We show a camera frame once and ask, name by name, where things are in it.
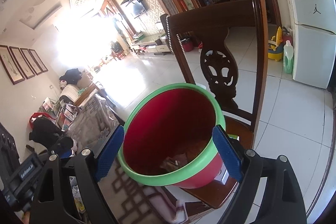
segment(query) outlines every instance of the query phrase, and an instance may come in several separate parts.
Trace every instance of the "refrigerator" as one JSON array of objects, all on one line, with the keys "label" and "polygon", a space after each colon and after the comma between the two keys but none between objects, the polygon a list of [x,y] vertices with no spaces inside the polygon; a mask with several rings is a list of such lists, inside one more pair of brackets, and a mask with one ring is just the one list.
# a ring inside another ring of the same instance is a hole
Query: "refrigerator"
[{"label": "refrigerator", "polygon": [[288,0],[295,81],[325,89],[336,54],[335,0]]}]

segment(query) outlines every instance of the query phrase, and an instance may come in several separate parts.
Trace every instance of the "metal screw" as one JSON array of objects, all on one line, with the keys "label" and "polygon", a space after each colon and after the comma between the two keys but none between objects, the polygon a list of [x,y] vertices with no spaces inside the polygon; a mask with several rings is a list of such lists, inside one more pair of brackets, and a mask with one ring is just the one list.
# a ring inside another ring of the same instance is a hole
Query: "metal screw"
[{"label": "metal screw", "polygon": [[87,156],[89,153],[91,152],[91,150],[90,149],[84,149],[83,151],[82,151],[82,155],[83,156]]},{"label": "metal screw", "polygon": [[49,157],[49,160],[53,161],[57,159],[57,155],[56,154],[52,154],[50,157]]},{"label": "metal screw", "polygon": [[250,156],[250,157],[254,157],[255,152],[254,152],[254,150],[249,149],[249,150],[246,151],[246,154],[247,154],[248,156]]},{"label": "metal screw", "polygon": [[287,161],[287,157],[284,156],[284,155],[281,155],[281,156],[280,156],[280,160],[281,160],[282,162],[286,162],[286,161]]}]

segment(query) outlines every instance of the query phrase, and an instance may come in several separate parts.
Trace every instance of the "detergent bottle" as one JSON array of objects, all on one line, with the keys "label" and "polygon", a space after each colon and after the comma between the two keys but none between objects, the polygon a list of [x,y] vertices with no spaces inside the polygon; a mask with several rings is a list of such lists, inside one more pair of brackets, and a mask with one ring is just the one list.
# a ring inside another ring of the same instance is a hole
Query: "detergent bottle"
[{"label": "detergent bottle", "polygon": [[283,47],[283,70],[285,73],[293,71],[294,48],[289,40],[286,40],[286,45]]}]

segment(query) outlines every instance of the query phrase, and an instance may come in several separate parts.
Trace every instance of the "silver bead chain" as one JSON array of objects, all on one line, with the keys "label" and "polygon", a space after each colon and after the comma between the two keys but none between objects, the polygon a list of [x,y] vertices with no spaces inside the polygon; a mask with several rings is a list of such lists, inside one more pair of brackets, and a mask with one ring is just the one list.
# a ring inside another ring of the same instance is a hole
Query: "silver bead chain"
[{"label": "silver bead chain", "polygon": [[[172,52],[173,55],[175,55],[174,51],[173,51],[173,47],[171,45],[171,39],[170,39],[170,29],[169,29],[169,22],[168,22],[168,17],[169,15],[166,16],[166,24],[167,24],[167,36],[168,36],[168,42],[169,42],[169,47],[170,47],[170,51]],[[180,43],[180,46],[181,46],[181,49],[182,49],[182,52],[184,54],[184,57],[185,59],[187,60],[187,56],[185,55],[185,51],[184,51],[184,48],[182,46],[182,42],[181,42],[181,39],[180,39],[180,36],[177,34],[177,40],[178,42]]]}]

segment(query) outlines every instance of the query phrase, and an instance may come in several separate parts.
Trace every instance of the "wall-mounted television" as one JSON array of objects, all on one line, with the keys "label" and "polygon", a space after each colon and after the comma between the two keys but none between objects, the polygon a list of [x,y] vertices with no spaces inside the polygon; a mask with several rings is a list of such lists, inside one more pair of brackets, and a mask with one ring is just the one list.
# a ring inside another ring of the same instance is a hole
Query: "wall-mounted television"
[{"label": "wall-mounted television", "polygon": [[124,0],[120,6],[126,9],[134,18],[137,18],[147,11],[141,0]]}]

